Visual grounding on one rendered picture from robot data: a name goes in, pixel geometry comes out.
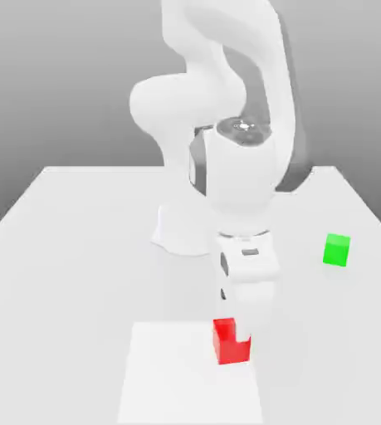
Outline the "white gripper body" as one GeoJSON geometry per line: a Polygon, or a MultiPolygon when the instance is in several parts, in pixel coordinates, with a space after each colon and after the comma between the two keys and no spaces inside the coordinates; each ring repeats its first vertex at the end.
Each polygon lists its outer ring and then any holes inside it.
{"type": "Polygon", "coordinates": [[[275,293],[274,281],[233,282],[225,289],[227,302],[237,320],[268,320],[275,293]]]}

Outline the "small green cube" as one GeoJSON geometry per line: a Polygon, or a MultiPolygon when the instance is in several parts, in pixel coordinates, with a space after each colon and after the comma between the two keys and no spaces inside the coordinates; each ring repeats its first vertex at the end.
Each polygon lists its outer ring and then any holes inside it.
{"type": "Polygon", "coordinates": [[[329,233],[325,240],[324,264],[346,267],[349,255],[350,237],[329,233]]]}

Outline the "small red cube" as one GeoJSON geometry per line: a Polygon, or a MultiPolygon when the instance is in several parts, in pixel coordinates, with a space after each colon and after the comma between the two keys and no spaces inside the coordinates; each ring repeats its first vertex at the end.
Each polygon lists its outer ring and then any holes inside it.
{"type": "Polygon", "coordinates": [[[212,321],[212,344],[219,364],[236,364],[250,359],[251,339],[237,341],[233,318],[212,321]]]}

